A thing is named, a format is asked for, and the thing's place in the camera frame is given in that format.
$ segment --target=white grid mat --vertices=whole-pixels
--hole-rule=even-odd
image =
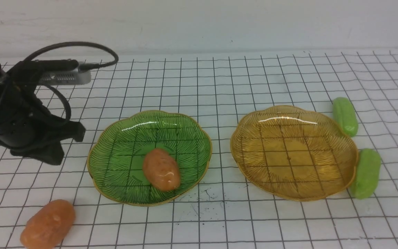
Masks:
[[[66,249],[398,248],[398,50],[122,57],[93,78],[89,85],[58,87],[72,118],[87,129],[82,143],[64,142],[61,166],[14,158],[0,147],[0,248],[22,247],[26,221],[53,199],[75,205],[75,225],[59,246]],[[300,203],[246,181],[229,150],[243,115],[292,104],[331,116],[338,96],[357,109],[358,147],[382,156],[372,197],[355,200],[344,191]],[[38,97],[63,114],[51,91],[39,89]],[[174,202],[151,208],[114,203],[93,187],[86,156],[109,124],[148,109],[197,120],[213,140],[210,168]]]

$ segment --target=scalloped plate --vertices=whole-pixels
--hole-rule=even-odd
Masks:
[[[142,163],[154,148],[166,150],[177,161],[181,176],[177,189],[159,191],[145,178]],[[211,151],[210,137],[189,116],[144,111],[105,129],[90,151],[87,168],[105,197],[130,205],[158,205],[198,184],[208,169]]]
[[[334,120],[288,105],[243,117],[230,148],[254,185],[297,201],[319,200],[346,189],[358,161],[356,144]]]

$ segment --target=gold rim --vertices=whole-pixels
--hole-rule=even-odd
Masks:
[[[273,108],[275,108],[275,107],[277,107],[277,106],[289,106],[289,107],[293,107],[293,108],[296,108],[296,109],[299,109],[299,110],[303,110],[303,111],[305,111],[305,112],[313,112],[313,113],[316,113],[317,115],[323,115],[322,113],[319,113],[319,112],[308,111],[308,110],[305,110],[305,109],[302,109],[302,108],[300,108],[300,107],[296,107],[296,106],[293,106],[293,105],[283,104],[283,105],[276,105],[276,106],[268,107],[267,109],[264,109],[264,110],[259,110],[259,111],[250,112],[250,113],[248,113],[247,115],[243,116],[242,119],[239,121],[239,123],[242,123],[242,121],[243,121],[245,118],[247,118],[249,115],[253,115],[253,114],[259,113],[259,112],[265,112],[265,111],[267,111],[267,110],[269,110],[269,109],[273,109]],[[356,153],[356,162],[355,162],[354,167],[353,167],[352,178],[351,178],[351,180],[349,181],[348,184],[346,184],[346,185],[345,185],[343,188],[341,188],[338,192],[334,193],[334,194],[338,194],[338,193],[340,193],[341,191],[344,191],[345,189],[347,189],[347,188],[352,184],[352,182],[354,181],[354,179],[356,178],[357,162],[359,161],[359,152],[358,152],[359,150],[357,149],[356,143],[351,139],[351,137],[349,137],[349,136],[341,129],[341,127],[338,125],[338,123],[337,123],[335,120],[333,120],[332,118],[328,117],[328,116],[327,116],[327,118],[331,119],[331,120],[334,122],[335,126],[337,126],[338,130],[341,131],[341,133],[342,133],[345,137],[347,137],[349,140],[351,140],[352,144],[354,145],[355,150],[357,150],[357,153]],[[258,187],[258,188],[260,188],[260,189],[262,189],[262,190],[264,190],[265,192],[268,192],[268,193],[270,193],[270,194],[277,195],[278,197],[281,197],[281,198],[283,198],[283,199],[286,199],[286,200],[293,200],[293,201],[298,201],[298,202],[316,201],[316,200],[321,200],[321,199],[324,199],[324,198],[326,198],[326,197],[329,197],[329,196],[333,195],[333,194],[329,194],[329,195],[323,196],[323,197],[320,196],[320,197],[308,197],[308,198],[303,198],[303,199],[296,199],[296,198],[288,197],[288,196],[286,196],[286,195],[274,193],[273,191],[269,191],[269,190],[263,188],[263,187],[260,186],[259,184],[253,183],[253,182],[250,180],[250,178],[248,178],[248,176],[245,174],[245,172],[244,172],[244,170],[242,169],[242,167],[240,166],[240,164],[239,164],[239,163],[237,162],[237,160],[235,159],[235,156],[234,156],[235,151],[233,151],[233,147],[231,146],[231,144],[233,143],[233,140],[234,140],[234,136],[235,136],[235,134],[236,134],[236,131],[237,131],[238,129],[239,129],[239,124],[237,124],[237,127],[236,127],[235,131],[233,132],[233,134],[231,135],[231,138],[230,138],[230,140],[229,140],[231,156],[233,156],[234,161],[236,161],[237,167],[239,168],[240,172],[242,172],[242,175],[244,175],[244,177],[245,177],[248,181],[250,181],[250,183],[252,183],[254,186],[256,186],[256,187]]]
[[[104,131],[101,132],[101,135],[99,136],[98,141],[96,142],[95,145],[93,145],[93,147],[90,149],[90,152],[88,153],[88,156],[87,156],[87,170],[88,170],[88,174],[89,174],[90,177],[92,178],[92,182],[93,182],[93,185],[95,186],[96,190],[97,190],[98,192],[100,192],[100,194],[103,195],[104,197],[106,197],[107,199],[110,199],[110,200],[112,200],[112,201],[114,201],[114,202],[118,202],[118,203],[122,203],[122,204],[127,204],[127,205],[134,205],[134,206],[154,206],[154,205],[161,205],[161,204],[164,204],[164,203],[167,203],[167,202],[171,202],[172,200],[174,200],[174,199],[176,199],[176,198],[178,198],[179,196],[182,195],[182,194],[178,194],[177,196],[172,197],[171,199],[165,200],[165,201],[163,201],[163,202],[152,203],[152,204],[136,204],[136,203],[132,203],[132,202],[121,202],[121,201],[118,201],[118,200],[116,200],[116,199],[114,199],[114,198],[111,198],[111,197],[107,196],[106,194],[104,194],[104,192],[102,192],[102,191],[98,188],[98,186],[96,185],[96,182],[95,182],[95,180],[93,179],[92,174],[91,174],[91,172],[90,172],[90,156],[92,155],[93,149],[98,145],[98,142],[99,142],[100,138],[102,137],[102,135],[104,134],[104,132],[105,132],[106,130],[108,130],[111,126],[113,126],[113,125],[116,124],[116,123],[119,123],[119,122],[124,121],[124,120],[128,120],[128,119],[133,118],[134,116],[137,116],[137,115],[142,114],[142,113],[144,113],[144,112],[155,112],[155,111],[157,111],[157,112],[163,112],[163,113],[167,113],[167,114],[178,114],[178,115],[182,115],[182,116],[184,116],[184,117],[186,117],[186,118],[189,118],[189,119],[193,120],[194,123],[197,124],[197,126],[199,127],[199,129],[207,136],[208,141],[209,141],[209,143],[210,143],[210,155],[208,156],[208,161],[207,161],[207,165],[205,166],[205,171],[203,172],[203,174],[201,175],[201,177],[199,177],[199,180],[198,180],[195,184],[193,184],[189,189],[187,189],[186,191],[184,191],[182,194],[185,194],[186,192],[188,192],[188,191],[190,191],[192,188],[194,188],[197,184],[199,184],[199,182],[202,180],[202,178],[203,178],[203,177],[205,176],[205,174],[207,173],[208,167],[209,167],[209,165],[210,165],[211,155],[213,154],[213,143],[211,142],[210,136],[202,129],[202,127],[199,125],[199,123],[198,123],[196,120],[194,120],[192,117],[190,117],[190,116],[188,116],[188,115],[185,115],[185,114],[175,113],[175,112],[165,112],[165,111],[161,111],[161,110],[146,110],[146,111],[138,112],[138,113],[136,113],[135,115],[132,115],[132,116],[129,117],[129,118],[124,118],[124,119],[118,120],[118,121],[112,123],[111,125],[109,125],[106,129],[104,129]]]

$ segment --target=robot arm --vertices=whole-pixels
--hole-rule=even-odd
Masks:
[[[104,64],[84,64],[76,60],[32,61],[38,55],[60,47],[89,46],[109,52],[114,61]],[[70,121],[68,101],[51,85],[81,85],[91,80],[91,69],[114,65],[117,54],[99,44],[71,41],[40,49],[17,63],[8,72],[0,64],[0,145],[12,155],[30,157],[59,165],[64,157],[60,142],[73,138],[81,142],[85,128]],[[38,85],[51,89],[62,101],[65,118],[52,115],[35,96]]]

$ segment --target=green object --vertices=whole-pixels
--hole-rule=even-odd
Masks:
[[[162,192],[142,171],[145,155],[166,150],[178,163],[180,186]],[[189,191],[205,175],[211,158],[211,139],[187,115],[144,111],[109,126],[90,151],[87,168],[105,197],[130,205],[158,205]]]
[[[357,134],[359,123],[354,106],[349,99],[343,97],[334,99],[333,114],[336,122],[349,137],[354,137]]]
[[[349,187],[353,197],[365,199],[374,193],[379,184],[380,161],[381,158],[377,151],[372,149],[360,151],[356,178]]]

